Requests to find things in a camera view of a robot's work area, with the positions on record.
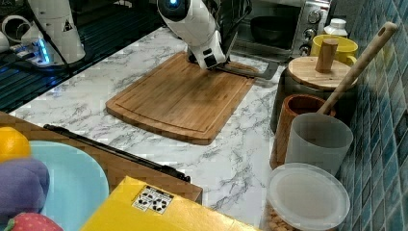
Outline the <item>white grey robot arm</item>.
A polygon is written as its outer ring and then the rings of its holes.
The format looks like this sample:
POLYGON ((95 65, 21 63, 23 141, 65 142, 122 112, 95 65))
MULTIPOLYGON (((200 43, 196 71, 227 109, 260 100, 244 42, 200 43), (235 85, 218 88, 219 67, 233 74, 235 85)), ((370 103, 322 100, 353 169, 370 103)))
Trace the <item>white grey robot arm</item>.
POLYGON ((216 20, 202 0, 157 0, 157 7, 167 27, 188 45, 201 68, 227 61, 216 20))

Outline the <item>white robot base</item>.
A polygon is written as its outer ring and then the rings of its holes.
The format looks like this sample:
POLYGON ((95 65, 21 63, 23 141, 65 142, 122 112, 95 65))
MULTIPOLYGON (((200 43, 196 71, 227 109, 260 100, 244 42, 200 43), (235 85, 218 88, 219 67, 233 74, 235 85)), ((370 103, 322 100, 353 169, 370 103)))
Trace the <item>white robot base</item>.
POLYGON ((73 64, 86 56, 75 27, 69 0, 28 0, 34 21, 21 43, 39 67, 73 64))

